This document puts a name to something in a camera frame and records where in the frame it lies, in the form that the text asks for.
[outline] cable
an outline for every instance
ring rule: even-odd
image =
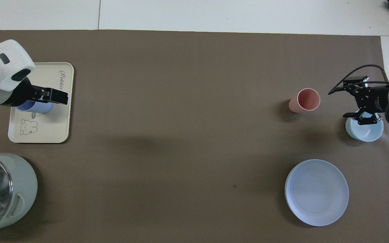
[[[348,87],[352,87],[354,85],[360,85],[360,84],[365,84],[365,83],[383,83],[383,84],[389,84],[389,82],[383,82],[383,81],[367,81],[367,82],[359,82],[359,83],[351,83],[348,85],[343,86],[343,90]]]
[[[328,94],[330,95],[330,94],[333,94],[333,93],[337,92],[337,91],[334,91],[334,89],[337,88],[341,83],[343,83],[343,81],[344,81],[345,79],[347,79],[347,77],[349,77],[349,76],[350,76],[351,74],[353,74],[355,71],[357,71],[357,70],[359,70],[359,69],[361,69],[361,68],[365,68],[365,67],[367,67],[367,66],[373,66],[373,67],[379,68],[379,69],[381,70],[381,72],[382,72],[382,75],[383,75],[385,81],[388,81],[388,78],[386,77],[386,74],[385,74],[385,70],[384,70],[381,66],[378,66],[378,65],[375,65],[375,64],[367,64],[367,65],[359,66],[358,68],[355,68],[352,72],[350,72],[349,74],[347,74],[342,80],[340,80],[340,82],[338,82],[338,83],[334,86],[334,88],[332,88],[332,89],[330,90],[330,92],[328,92]]]

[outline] blue cup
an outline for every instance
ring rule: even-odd
[[[27,100],[20,106],[16,106],[16,109],[23,112],[37,112],[46,114],[52,109],[52,103],[41,103],[36,101]]]

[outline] plate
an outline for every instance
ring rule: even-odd
[[[346,179],[324,160],[306,160],[289,173],[285,184],[287,204],[304,223],[325,226],[337,221],[349,200]]]

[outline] white table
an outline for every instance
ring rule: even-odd
[[[389,76],[389,10],[381,0],[0,0],[0,29],[379,35]]]

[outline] light blue bowl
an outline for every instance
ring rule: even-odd
[[[371,117],[369,113],[363,113],[363,117]],[[358,125],[358,121],[348,118],[346,120],[346,131],[352,138],[364,142],[373,142],[380,138],[383,132],[383,121],[376,124]]]

